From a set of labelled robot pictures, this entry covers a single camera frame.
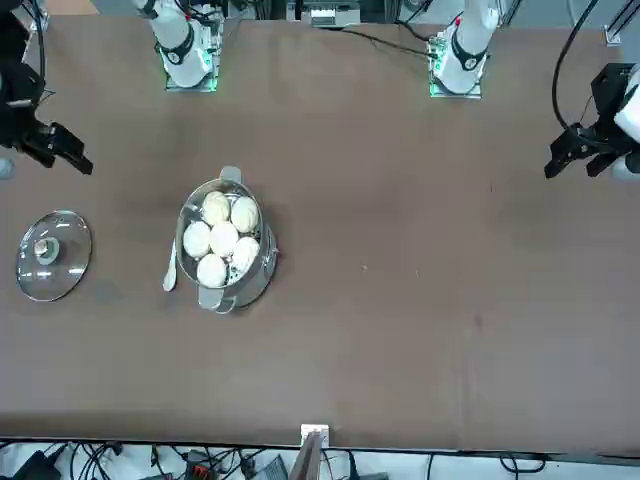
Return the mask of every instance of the floor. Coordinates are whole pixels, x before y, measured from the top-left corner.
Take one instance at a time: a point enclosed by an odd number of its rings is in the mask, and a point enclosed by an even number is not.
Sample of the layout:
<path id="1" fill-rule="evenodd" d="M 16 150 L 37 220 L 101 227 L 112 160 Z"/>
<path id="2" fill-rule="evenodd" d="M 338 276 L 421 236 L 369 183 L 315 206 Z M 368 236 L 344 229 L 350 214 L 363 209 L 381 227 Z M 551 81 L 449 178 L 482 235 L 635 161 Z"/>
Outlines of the floor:
<path id="1" fill-rule="evenodd" d="M 0 451 L 0 474 L 12 476 L 18 468 L 36 450 L 46 450 L 51 444 L 16 444 Z M 50 454 L 57 447 L 49 449 Z M 158 447 L 160 463 L 165 473 L 174 473 L 178 477 L 184 472 L 184 462 L 168 447 Z M 180 451 L 187 452 L 190 447 L 180 447 Z M 224 449 L 210 449 L 211 455 L 222 452 Z M 245 456 L 255 452 L 254 450 L 243 450 Z M 70 479 L 69 464 L 72 449 L 67 448 L 58 458 L 56 468 L 62 473 L 62 480 Z M 124 451 L 119 457 L 109 457 L 103 462 L 103 468 L 111 478 L 118 480 L 137 480 L 154 477 L 159 474 L 156 467 L 151 467 L 149 463 L 151 454 L 150 445 L 125 445 Z M 291 450 L 270 449 L 255 457 L 256 470 L 269 464 L 277 455 L 280 455 L 288 472 L 296 459 L 297 452 Z M 74 462 L 74 472 L 77 478 L 78 472 L 82 470 L 88 456 L 78 452 Z M 403 454 L 403 453 L 364 453 L 355 452 L 354 458 L 360 475 L 382 473 L 388 474 L 390 480 L 403 479 L 425 479 L 427 478 L 427 467 L 429 455 L 426 454 Z M 327 467 L 327 462 L 323 461 L 320 469 L 320 479 L 329 480 L 340 479 L 349 474 L 349 462 L 346 452 L 328 451 L 327 459 L 331 464 L 331 471 Z M 539 465 L 536 461 L 519 461 L 521 469 L 535 468 Z M 475 480 L 511 480 L 514 477 L 507 472 L 499 460 L 494 458 L 481 457 L 446 457 L 435 456 L 431 466 L 431 478 L 433 480 L 463 480 L 473 478 Z M 535 475 L 527 475 L 535 480 L 597 480 L 607 478 L 608 480 L 631 480 L 640 478 L 640 471 L 637 467 L 612 466 L 612 465 L 589 465 L 584 463 L 549 462 L 545 468 Z M 238 471 L 228 477 L 229 480 L 242 480 L 244 477 Z"/>

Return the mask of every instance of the spoon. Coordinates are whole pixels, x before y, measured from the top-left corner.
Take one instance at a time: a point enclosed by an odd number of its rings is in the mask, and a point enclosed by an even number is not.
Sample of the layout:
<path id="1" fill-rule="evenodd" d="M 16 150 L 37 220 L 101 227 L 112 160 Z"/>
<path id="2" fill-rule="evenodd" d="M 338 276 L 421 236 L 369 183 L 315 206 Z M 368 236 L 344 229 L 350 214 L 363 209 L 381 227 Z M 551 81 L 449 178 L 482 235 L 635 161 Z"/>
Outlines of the spoon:
<path id="1" fill-rule="evenodd" d="M 174 240 L 171 247 L 171 258 L 169 258 L 169 268 L 167 268 L 167 273 L 162 282 L 162 288 L 165 292 L 170 292 L 176 286 L 176 256 L 176 241 Z"/>

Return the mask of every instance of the table surface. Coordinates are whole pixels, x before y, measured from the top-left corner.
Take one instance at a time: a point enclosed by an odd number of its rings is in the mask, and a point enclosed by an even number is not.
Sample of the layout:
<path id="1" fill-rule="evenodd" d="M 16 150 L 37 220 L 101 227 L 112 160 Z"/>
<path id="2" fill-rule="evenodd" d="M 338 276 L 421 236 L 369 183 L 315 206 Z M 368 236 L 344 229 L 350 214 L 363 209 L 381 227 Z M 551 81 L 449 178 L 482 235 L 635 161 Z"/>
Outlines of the table surface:
<path id="1" fill-rule="evenodd" d="M 247 21 L 218 93 L 167 94 L 144 21 L 55 17 L 40 117 L 95 171 L 19 158 L 1 185 L 2 433 L 295 444 L 327 423 L 342 446 L 633 450 L 640 190 L 583 165 L 544 179 L 567 33 L 498 32 L 484 99 L 434 100 L 417 56 Z M 580 35 L 567 118 L 614 56 Z M 182 202 L 227 164 L 282 251 L 238 316 L 201 310 L 184 275 L 161 288 Z M 62 208 L 90 224 L 92 262 L 34 303 L 17 246 Z"/>

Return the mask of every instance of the cable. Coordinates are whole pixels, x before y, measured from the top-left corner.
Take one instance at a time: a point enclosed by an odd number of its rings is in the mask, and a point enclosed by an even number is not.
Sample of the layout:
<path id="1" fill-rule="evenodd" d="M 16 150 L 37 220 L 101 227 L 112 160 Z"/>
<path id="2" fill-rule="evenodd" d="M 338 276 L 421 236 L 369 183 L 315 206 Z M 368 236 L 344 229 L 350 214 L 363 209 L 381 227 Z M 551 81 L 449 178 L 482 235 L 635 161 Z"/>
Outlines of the cable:
<path id="1" fill-rule="evenodd" d="M 567 13 L 569 14 L 569 21 L 573 27 L 576 24 L 576 8 L 573 5 L 573 0 L 565 0 L 567 3 Z"/>
<path id="2" fill-rule="evenodd" d="M 428 42 L 432 38 L 432 35 L 427 35 L 426 37 L 423 36 L 423 35 L 420 35 L 418 32 L 416 32 L 411 27 L 411 25 L 409 25 L 408 22 L 403 22 L 402 20 L 398 20 L 398 21 L 396 21 L 396 25 L 400 25 L 400 26 L 406 28 L 407 30 L 409 30 L 409 33 L 411 33 L 411 35 L 416 37 L 418 40 L 422 40 L 423 42 Z"/>
<path id="3" fill-rule="evenodd" d="M 182 453 L 182 452 L 180 452 L 180 450 L 178 450 L 178 449 L 177 449 L 176 447 L 174 447 L 173 445 L 169 445 L 169 448 L 170 448 L 171 450 L 173 450 L 174 452 L 176 452 L 176 453 L 180 456 L 180 458 L 181 458 L 182 460 L 184 460 L 185 462 L 186 462 L 186 461 L 187 461 L 187 459 L 189 458 L 189 454 L 188 454 L 188 453 Z"/>
<path id="4" fill-rule="evenodd" d="M 180 11 L 185 14 L 185 16 L 189 18 L 193 18 L 198 23 L 205 26 L 211 26 L 211 24 L 215 23 L 215 21 L 210 19 L 211 15 L 214 15 L 215 13 L 217 13 L 215 9 L 208 13 L 203 13 L 194 9 L 191 6 L 190 2 L 187 5 L 185 5 L 184 3 L 182 3 L 182 0 L 173 0 L 173 1 L 178 7 L 178 9 L 180 9 Z M 211 5 L 213 7 L 222 7 L 222 5 L 219 2 L 212 2 Z"/>
<path id="5" fill-rule="evenodd" d="M 418 14 L 421 13 L 423 10 L 426 12 L 433 2 L 434 0 L 422 0 L 422 3 L 418 5 L 418 8 L 416 8 L 416 11 L 413 12 L 413 14 L 409 18 L 407 18 L 405 22 L 409 23 L 411 20 L 416 18 Z"/>
<path id="6" fill-rule="evenodd" d="M 158 467 L 158 471 L 160 472 L 163 480 L 167 480 L 167 474 L 164 473 L 162 465 L 160 465 L 160 455 L 158 455 L 158 447 L 156 445 L 151 446 L 151 458 L 155 462 L 156 467 Z"/>
<path id="7" fill-rule="evenodd" d="M 331 469 L 331 461 L 327 456 L 327 452 L 325 450 L 322 451 L 322 456 L 324 457 L 324 461 L 327 462 L 327 468 L 329 469 L 329 476 L 331 477 L 331 480 L 335 480 L 335 477 L 333 476 L 333 470 Z"/>
<path id="8" fill-rule="evenodd" d="M 366 38 L 367 40 L 371 40 L 373 42 L 378 42 L 381 43 L 382 45 L 387 45 L 388 47 L 391 48 L 395 48 L 396 50 L 400 50 L 401 52 L 405 52 L 405 53 L 415 53 L 416 55 L 420 55 L 420 56 L 431 56 L 431 54 L 424 52 L 424 51 L 420 51 L 417 50 L 415 48 L 411 48 L 411 47 L 405 47 L 404 45 L 399 45 L 397 43 L 393 43 L 393 42 L 389 42 L 388 40 L 383 40 L 382 38 L 378 38 L 378 37 L 374 37 L 372 35 L 367 35 L 366 33 L 362 33 L 362 32 L 357 32 L 355 30 L 338 30 L 340 32 L 343 33 L 349 33 L 351 35 L 356 35 L 358 37 L 362 37 L 362 38 Z"/>
<path id="9" fill-rule="evenodd" d="M 347 450 L 349 455 L 349 480 L 360 480 L 360 474 L 358 473 L 358 467 L 356 466 L 356 459 L 353 456 L 351 450 Z"/>
<path id="10" fill-rule="evenodd" d="M 564 58 L 567 56 L 567 53 L 569 52 L 569 48 L 571 48 L 571 44 L 573 43 L 573 40 L 576 38 L 576 35 L 580 31 L 580 28 L 582 28 L 582 25 L 586 21 L 587 17 L 589 16 L 589 14 L 593 10 L 593 8 L 598 4 L 599 1 L 600 0 L 591 0 L 589 2 L 589 5 L 587 5 L 587 8 L 585 8 L 584 12 L 582 12 L 582 15 L 578 19 L 578 22 L 576 23 L 575 27 L 573 27 L 573 30 L 571 30 L 571 34 L 569 34 L 569 38 L 564 44 L 564 47 L 562 47 L 562 50 L 560 51 L 560 56 L 558 57 L 556 68 L 553 72 L 553 82 L 551 83 L 551 100 L 553 102 L 553 113 L 555 114 L 556 119 L 558 120 L 558 123 L 560 123 L 560 125 L 565 131 L 569 132 L 573 137 L 576 138 L 576 140 L 578 140 L 584 145 L 597 148 L 600 151 L 603 151 L 603 149 L 606 149 L 605 151 L 609 151 L 610 147 L 606 143 L 599 140 L 592 140 L 592 139 L 583 137 L 578 132 L 576 132 L 573 128 L 569 127 L 565 119 L 562 117 L 562 114 L 560 113 L 560 108 L 558 106 L 558 78 L 560 77 L 560 67 L 562 66 L 562 62 L 564 61 Z"/>
<path id="11" fill-rule="evenodd" d="M 236 450 L 232 450 L 230 453 L 232 453 L 232 455 L 231 455 L 231 462 L 229 462 L 229 467 L 228 468 L 219 468 L 218 469 L 218 473 L 221 473 L 222 475 L 225 475 L 225 474 L 229 473 L 231 471 L 231 469 L 233 468 L 233 462 L 236 459 Z M 220 460 L 218 461 L 218 464 L 220 464 L 222 466 L 222 462 L 228 456 L 229 455 L 227 454 L 224 457 L 221 457 Z"/>
<path id="12" fill-rule="evenodd" d="M 107 453 L 107 450 L 109 450 L 109 447 L 107 447 L 106 445 L 103 445 L 102 447 L 100 447 L 102 449 L 101 453 L 97 453 L 91 445 L 89 445 L 89 448 L 94 453 L 94 455 L 96 455 L 94 460 L 94 465 L 93 465 L 93 472 L 95 472 L 96 465 L 97 465 L 98 470 L 100 470 L 100 475 L 102 475 L 102 478 L 104 480 L 111 480 L 111 477 L 109 477 L 107 472 L 104 470 L 104 468 L 102 468 L 102 465 L 100 464 L 100 460 L 102 460 L 102 457 Z"/>
<path id="13" fill-rule="evenodd" d="M 44 35 L 42 34 L 42 11 L 38 6 L 38 0 L 29 0 L 31 6 L 33 7 L 34 20 L 36 22 L 36 30 L 38 33 L 38 47 L 40 50 L 40 81 L 41 81 L 41 91 L 38 93 L 38 97 L 42 95 L 42 91 L 44 91 L 45 86 L 45 54 L 44 54 Z"/>
<path id="14" fill-rule="evenodd" d="M 40 107 L 44 102 L 46 102 L 47 100 L 49 100 L 51 97 L 53 97 L 56 94 L 56 92 L 54 92 L 53 90 L 47 90 L 46 88 L 44 89 L 43 93 L 46 93 L 47 95 L 43 96 L 40 99 L 40 102 L 38 103 L 38 107 Z"/>
<path id="15" fill-rule="evenodd" d="M 87 480 L 89 478 L 89 469 L 91 468 L 91 465 L 94 462 L 94 454 L 89 453 L 84 443 L 81 443 L 80 446 L 82 447 L 82 450 L 84 450 L 84 453 L 86 453 L 89 456 L 89 458 L 84 463 L 82 470 L 80 470 L 80 476 L 78 477 L 78 479 L 83 480 L 83 475 L 84 475 L 84 480 Z"/>
<path id="16" fill-rule="evenodd" d="M 432 453 L 431 456 L 429 456 L 429 465 L 427 465 L 427 478 L 426 480 L 431 480 L 431 465 L 433 465 L 433 459 L 434 459 L 435 455 Z"/>
<path id="17" fill-rule="evenodd" d="M 71 480 L 76 480 L 76 477 L 73 476 L 73 463 L 76 460 L 76 453 L 78 453 L 79 448 L 80 444 L 78 443 L 71 453 L 71 462 L 69 463 L 69 477 L 71 478 Z"/>
<path id="18" fill-rule="evenodd" d="M 247 460 L 251 460 L 253 457 L 255 457 L 256 455 L 261 454 L 262 452 L 264 452 L 266 450 L 266 448 L 261 448 L 260 450 L 258 450 L 255 453 L 252 453 L 251 455 L 248 455 L 244 458 L 240 459 L 240 463 L 238 465 L 236 465 L 235 467 L 233 467 L 229 473 L 227 473 L 224 477 L 222 477 L 220 480 L 226 480 L 227 478 L 229 478 L 231 475 L 233 475 L 235 473 L 236 470 L 238 470 L 241 466 L 243 462 L 246 462 Z"/>
<path id="19" fill-rule="evenodd" d="M 31 17 L 31 20 L 33 20 L 35 22 L 36 21 L 36 17 L 33 16 L 33 13 L 31 13 L 31 10 L 29 10 L 24 3 L 22 4 L 22 8 Z"/>
<path id="20" fill-rule="evenodd" d="M 60 443 L 60 442 L 54 442 L 54 443 L 52 443 L 52 444 L 51 444 L 51 445 L 49 445 L 47 448 L 45 448 L 45 449 L 42 451 L 42 453 L 44 453 L 44 454 L 46 455 L 49 451 L 51 451 L 51 449 L 52 449 L 53 447 L 55 447 L 56 445 L 58 445 L 58 443 Z"/>
<path id="21" fill-rule="evenodd" d="M 584 116 L 587 114 L 587 110 L 589 109 L 589 104 L 591 103 L 591 100 L 593 100 L 593 95 L 591 95 L 587 100 L 587 103 L 584 106 L 584 110 L 582 110 L 582 115 L 580 115 L 580 120 L 578 121 L 578 123 L 582 123 L 582 120 L 584 120 Z"/>
<path id="22" fill-rule="evenodd" d="M 209 457 L 209 466 L 211 467 L 211 475 L 213 475 L 213 459 L 211 458 L 211 452 L 209 452 L 209 447 L 204 447 L 204 451 L 207 452 L 207 457 Z"/>
<path id="23" fill-rule="evenodd" d="M 518 466 L 518 462 L 516 461 L 515 457 L 511 454 L 508 454 L 507 458 L 511 460 L 511 462 L 513 462 L 513 468 L 505 463 L 504 461 L 505 457 L 502 457 L 502 456 L 499 457 L 500 465 L 502 465 L 502 467 L 507 472 L 515 475 L 516 480 L 518 479 L 518 476 L 521 473 L 524 473 L 524 474 L 540 473 L 547 466 L 547 461 L 544 458 L 540 459 L 540 465 L 538 465 L 535 468 L 520 468 Z"/>

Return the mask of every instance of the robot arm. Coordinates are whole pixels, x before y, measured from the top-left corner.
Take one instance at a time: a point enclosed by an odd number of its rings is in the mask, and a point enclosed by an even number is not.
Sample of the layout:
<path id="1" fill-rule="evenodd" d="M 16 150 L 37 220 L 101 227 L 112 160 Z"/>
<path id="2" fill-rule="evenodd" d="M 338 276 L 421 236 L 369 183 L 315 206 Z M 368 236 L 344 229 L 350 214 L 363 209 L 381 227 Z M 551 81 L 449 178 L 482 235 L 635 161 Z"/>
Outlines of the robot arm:
<path id="1" fill-rule="evenodd" d="M 544 169 L 547 178 L 574 160 L 590 157 L 594 157 L 586 166 L 590 177 L 611 165 L 625 176 L 640 174 L 639 83 L 638 65 L 610 63 L 602 69 L 591 82 L 598 120 L 589 127 L 574 123 L 551 144 L 551 161 Z"/>
<path id="2" fill-rule="evenodd" d="M 447 41 L 447 49 L 434 75 L 451 94 L 469 93 L 482 76 L 487 47 L 499 20 L 494 3 L 466 0 L 462 15 L 439 34 Z"/>
<path id="3" fill-rule="evenodd" d="M 46 125 L 36 118 L 45 82 L 22 63 L 29 33 L 11 13 L 15 3 L 0 8 L 0 145 L 26 153 L 48 168 L 56 156 L 63 157 L 88 175 L 93 164 L 83 154 L 84 143 L 64 126 Z"/>
<path id="4" fill-rule="evenodd" d="M 151 24 L 167 75 L 178 87 L 191 88 L 216 68 L 209 50 L 213 30 L 217 33 L 224 16 L 215 8 L 203 13 L 202 9 L 210 9 L 205 4 L 189 7 L 199 19 L 187 19 L 181 1 L 133 0 L 133 4 Z"/>

